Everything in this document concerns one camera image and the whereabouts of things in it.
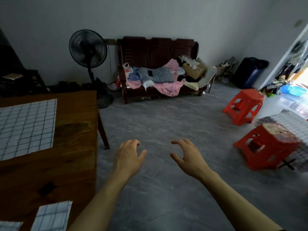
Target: forearm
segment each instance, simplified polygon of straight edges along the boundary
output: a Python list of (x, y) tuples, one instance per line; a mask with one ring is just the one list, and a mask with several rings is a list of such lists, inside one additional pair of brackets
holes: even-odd
[(68, 231), (104, 231), (107, 229), (114, 206), (128, 178), (113, 172), (100, 192), (77, 217)]
[(278, 231), (282, 228), (225, 183), (217, 173), (204, 173), (200, 182), (208, 189), (233, 227), (239, 231)]

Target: table with checkered tablecloth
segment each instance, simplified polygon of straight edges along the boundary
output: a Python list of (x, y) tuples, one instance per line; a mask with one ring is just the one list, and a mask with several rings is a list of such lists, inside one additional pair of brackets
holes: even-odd
[(278, 123), (294, 134), (300, 141), (299, 148), (290, 157), (296, 159), (295, 167), (302, 172), (308, 171), (308, 121), (294, 112), (283, 110), (281, 113), (257, 119), (255, 125)]

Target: sofa backrest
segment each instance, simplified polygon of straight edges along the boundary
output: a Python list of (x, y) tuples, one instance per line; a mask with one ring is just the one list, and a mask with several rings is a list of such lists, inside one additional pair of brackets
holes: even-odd
[(119, 63), (156, 69), (171, 58), (186, 55), (196, 59), (198, 42), (191, 39), (124, 37), (117, 40)]

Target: person's left hand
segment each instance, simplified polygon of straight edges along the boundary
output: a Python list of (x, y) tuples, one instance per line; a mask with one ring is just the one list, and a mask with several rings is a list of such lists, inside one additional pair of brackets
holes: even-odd
[(147, 151), (143, 150), (138, 157), (137, 146), (139, 144), (138, 140), (127, 140), (125, 143), (121, 143), (115, 155), (113, 169), (127, 179), (130, 179), (139, 171), (147, 154)]

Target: pink blanket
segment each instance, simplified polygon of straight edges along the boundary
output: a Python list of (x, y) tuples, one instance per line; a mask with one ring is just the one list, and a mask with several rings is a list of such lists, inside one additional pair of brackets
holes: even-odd
[[(171, 59), (165, 67), (169, 68), (170, 71), (177, 71), (179, 69), (179, 63), (175, 59)], [(160, 93), (167, 96), (177, 96), (180, 92), (180, 88), (184, 85), (184, 80), (176, 81), (177, 75), (173, 74), (174, 82), (164, 82), (164, 83), (155, 83), (155, 87)], [(138, 81), (128, 81), (127, 84), (132, 88), (136, 89), (142, 86), (141, 80)]]

